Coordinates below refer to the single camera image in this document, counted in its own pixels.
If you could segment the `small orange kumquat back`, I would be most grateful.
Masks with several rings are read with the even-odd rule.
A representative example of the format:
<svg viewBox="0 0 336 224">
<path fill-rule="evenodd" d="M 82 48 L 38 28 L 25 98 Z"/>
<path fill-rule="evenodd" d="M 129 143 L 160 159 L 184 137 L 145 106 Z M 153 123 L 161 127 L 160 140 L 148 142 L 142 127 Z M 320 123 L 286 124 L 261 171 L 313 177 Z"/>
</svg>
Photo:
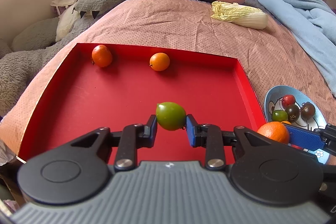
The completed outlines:
<svg viewBox="0 0 336 224">
<path fill-rule="evenodd" d="M 149 65 L 153 70 L 155 70 L 157 72 L 164 71 L 170 65 L 170 58 L 165 53 L 155 53 L 150 58 Z"/>
</svg>

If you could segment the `salmon dotted bedspread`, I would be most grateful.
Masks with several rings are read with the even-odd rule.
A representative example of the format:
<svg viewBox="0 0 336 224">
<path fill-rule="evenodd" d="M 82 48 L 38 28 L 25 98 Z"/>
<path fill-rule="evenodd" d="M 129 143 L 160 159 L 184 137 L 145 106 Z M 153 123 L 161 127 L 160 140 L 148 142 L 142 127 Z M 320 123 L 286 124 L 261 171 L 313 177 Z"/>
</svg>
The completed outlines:
<svg viewBox="0 0 336 224">
<path fill-rule="evenodd" d="M 174 48 L 240 60 L 259 100 L 275 85 L 309 96 L 330 123 L 335 98 L 291 32 L 269 18 L 254 30 L 211 18 L 211 6 L 193 0 L 127 0 L 90 28 L 43 50 L 1 59 L 1 139 L 18 152 L 35 106 L 52 75 L 77 43 Z"/>
</svg>

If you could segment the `green tomato front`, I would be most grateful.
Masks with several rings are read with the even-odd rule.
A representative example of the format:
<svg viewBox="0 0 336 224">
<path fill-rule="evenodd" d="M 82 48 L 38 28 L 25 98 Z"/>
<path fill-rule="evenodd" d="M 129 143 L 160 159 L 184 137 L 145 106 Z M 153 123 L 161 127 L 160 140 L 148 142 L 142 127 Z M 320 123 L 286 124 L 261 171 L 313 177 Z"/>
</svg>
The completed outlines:
<svg viewBox="0 0 336 224">
<path fill-rule="evenodd" d="M 288 121 L 288 113 L 284 110 L 274 110 L 272 112 L 273 122 L 283 122 Z"/>
</svg>

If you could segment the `large orange tangerine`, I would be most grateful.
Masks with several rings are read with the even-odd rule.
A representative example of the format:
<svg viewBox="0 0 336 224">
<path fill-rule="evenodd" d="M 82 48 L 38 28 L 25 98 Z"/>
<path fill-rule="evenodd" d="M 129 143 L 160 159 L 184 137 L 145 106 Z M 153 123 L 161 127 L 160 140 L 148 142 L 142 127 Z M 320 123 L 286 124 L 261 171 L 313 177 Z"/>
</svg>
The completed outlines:
<svg viewBox="0 0 336 224">
<path fill-rule="evenodd" d="M 92 61 L 100 68 L 107 67 L 113 61 L 110 50 L 105 45 L 97 45 L 92 50 Z"/>
</svg>

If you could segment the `napa cabbage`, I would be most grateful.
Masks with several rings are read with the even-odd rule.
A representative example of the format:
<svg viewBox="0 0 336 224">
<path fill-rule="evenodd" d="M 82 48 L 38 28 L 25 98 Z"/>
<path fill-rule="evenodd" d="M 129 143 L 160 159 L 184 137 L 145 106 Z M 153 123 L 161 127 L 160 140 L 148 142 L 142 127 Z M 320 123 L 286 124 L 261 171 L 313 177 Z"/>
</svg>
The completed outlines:
<svg viewBox="0 0 336 224">
<path fill-rule="evenodd" d="M 268 24 L 268 15 L 258 8 L 218 1 L 211 5 L 213 19 L 255 30 L 263 30 Z"/>
</svg>

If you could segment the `dark purple tomato small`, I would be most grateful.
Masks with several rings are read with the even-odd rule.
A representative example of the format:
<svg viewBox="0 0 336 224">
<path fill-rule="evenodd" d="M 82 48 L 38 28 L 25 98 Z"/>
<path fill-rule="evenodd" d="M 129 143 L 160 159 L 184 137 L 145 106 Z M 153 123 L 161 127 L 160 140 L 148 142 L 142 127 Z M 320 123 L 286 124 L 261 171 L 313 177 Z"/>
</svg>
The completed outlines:
<svg viewBox="0 0 336 224">
<path fill-rule="evenodd" d="M 305 102 L 300 108 L 300 115 L 302 120 L 307 121 L 314 117 L 315 107 L 310 102 Z"/>
</svg>

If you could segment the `blue tiger cartoon plate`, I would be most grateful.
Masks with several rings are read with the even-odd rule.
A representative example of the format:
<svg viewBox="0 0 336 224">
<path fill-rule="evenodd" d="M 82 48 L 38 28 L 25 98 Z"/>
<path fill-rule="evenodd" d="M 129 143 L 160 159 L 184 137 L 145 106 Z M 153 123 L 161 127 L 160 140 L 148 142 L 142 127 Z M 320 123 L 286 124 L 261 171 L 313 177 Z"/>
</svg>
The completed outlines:
<svg viewBox="0 0 336 224">
<path fill-rule="evenodd" d="M 327 122 L 317 105 L 301 91 L 285 85 L 271 88 L 264 100 L 266 120 L 273 120 L 273 112 L 284 111 L 288 114 L 290 133 L 289 145 L 315 155 L 321 164 L 326 164 L 330 154 L 323 150 L 323 140 L 315 134 L 294 134 L 293 129 L 314 131 L 324 129 Z"/>
</svg>

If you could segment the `red shallow tray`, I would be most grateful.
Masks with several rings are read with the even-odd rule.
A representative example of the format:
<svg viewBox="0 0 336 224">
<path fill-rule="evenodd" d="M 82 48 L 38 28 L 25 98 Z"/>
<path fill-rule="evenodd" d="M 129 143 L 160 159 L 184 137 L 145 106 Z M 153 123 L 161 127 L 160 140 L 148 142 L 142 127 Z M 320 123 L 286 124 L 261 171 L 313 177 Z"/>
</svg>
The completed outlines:
<svg viewBox="0 0 336 224">
<path fill-rule="evenodd" d="M 205 53 L 166 50 L 169 67 L 149 65 L 158 48 L 109 46 L 113 62 L 92 64 L 92 44 L 79 43 L 47 81 L 30 116 L 18 152 L 29 159 L 98 127 L 121 131 L 146 123 L 158 103 L 175 102 L 199 123 L 225 131 L 256 130 L 262 107 L 239 60 Z"/>
</svg>

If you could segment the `grey Totoro plush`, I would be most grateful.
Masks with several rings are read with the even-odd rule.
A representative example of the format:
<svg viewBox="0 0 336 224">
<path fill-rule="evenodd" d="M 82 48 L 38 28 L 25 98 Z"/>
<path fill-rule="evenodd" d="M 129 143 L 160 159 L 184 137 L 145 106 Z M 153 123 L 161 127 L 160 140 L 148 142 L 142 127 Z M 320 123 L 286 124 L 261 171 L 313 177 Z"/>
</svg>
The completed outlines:
<svg viewBox="0 0 336 224">
<path fill-rule="evenodd" d="M 56 53 L 123 1 L 78 0 L 60 16 L 27 27 L 11 45 L 1 42 L 1 117 Z"/>
</svg>

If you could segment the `small red fruit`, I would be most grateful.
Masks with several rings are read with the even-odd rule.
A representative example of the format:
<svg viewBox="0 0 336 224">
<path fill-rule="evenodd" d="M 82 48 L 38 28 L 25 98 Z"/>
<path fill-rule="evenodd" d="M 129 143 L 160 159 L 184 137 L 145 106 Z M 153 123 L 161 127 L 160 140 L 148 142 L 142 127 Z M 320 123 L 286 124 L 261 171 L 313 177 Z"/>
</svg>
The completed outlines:
<svg viewBox="0 0 336 224">
<path fill-rule="evenodd" d="M 295 149 L 304 150 L 304 148 L 299 147 L 299 146 L 294 145 L 294 144 L 290 144 L 290 146 L 293 147 L 293 148 L 295 148 Z"/>
</svg>

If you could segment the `red pear with stem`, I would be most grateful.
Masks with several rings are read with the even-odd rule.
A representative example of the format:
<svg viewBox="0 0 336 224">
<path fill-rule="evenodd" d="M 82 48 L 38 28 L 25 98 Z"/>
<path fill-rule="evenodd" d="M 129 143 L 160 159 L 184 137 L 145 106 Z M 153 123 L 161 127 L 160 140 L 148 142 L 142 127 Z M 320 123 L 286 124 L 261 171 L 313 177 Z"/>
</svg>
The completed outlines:
<svg viewBox="0 0 336 224">
<path fill-rule="evenodd" d="M 286 94 L 281 99 L 281 105 L 283 109 L 286 109 L 289 105 L 295 104 L 295 96 L 292 94 Z"/>
</svg>

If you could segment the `light blue blanket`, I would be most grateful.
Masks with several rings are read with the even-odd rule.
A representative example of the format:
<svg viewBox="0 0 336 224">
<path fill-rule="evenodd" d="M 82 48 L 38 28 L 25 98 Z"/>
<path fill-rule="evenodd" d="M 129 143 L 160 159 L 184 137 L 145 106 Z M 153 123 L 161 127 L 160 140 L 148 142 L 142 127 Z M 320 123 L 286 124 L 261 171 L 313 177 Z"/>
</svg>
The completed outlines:
<svg viewBox="0 0 336 224">
<path fill-rule="evenodd" d="M 286 26 L 335 94 L 335 13 L 323 0 L 258 0 Z"/>
</svg>

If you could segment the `green tomato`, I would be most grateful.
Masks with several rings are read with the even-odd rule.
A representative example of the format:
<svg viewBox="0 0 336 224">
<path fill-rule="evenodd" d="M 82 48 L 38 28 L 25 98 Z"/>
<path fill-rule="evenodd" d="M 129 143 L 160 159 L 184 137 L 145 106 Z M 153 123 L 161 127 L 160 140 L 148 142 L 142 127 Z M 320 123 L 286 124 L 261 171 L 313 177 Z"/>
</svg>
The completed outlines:
<svg viewBox="0 0 336 224">
<path fill-rule="evenodd" d="M 272 112 L 273 122 L 283 122 L 288 121 L 288 113 L 284 110 L 274 110 Z"/>
<path fill-rule="evenodd" d="M 168 131 L 181 129 L 186 124 L 186 111 L 174 102 L 158 103 L 155 115 L 159 125 Z"/>
</svg>

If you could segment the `dark purple tomato large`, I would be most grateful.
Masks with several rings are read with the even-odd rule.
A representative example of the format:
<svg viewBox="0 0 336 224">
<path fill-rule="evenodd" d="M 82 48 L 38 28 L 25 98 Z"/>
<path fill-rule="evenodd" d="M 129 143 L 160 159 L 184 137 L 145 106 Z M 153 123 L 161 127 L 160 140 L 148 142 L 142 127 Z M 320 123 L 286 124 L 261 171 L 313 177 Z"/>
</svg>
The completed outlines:
<svg viewBox="0 0 336 224">
<path fill-rule="evenodd" d="M 288 121 L 290 123 L 296 122 L 300 117 L 300 109 L 297 105 L 289 105 L 285 111 L 288 113 Z"/>
</svg>

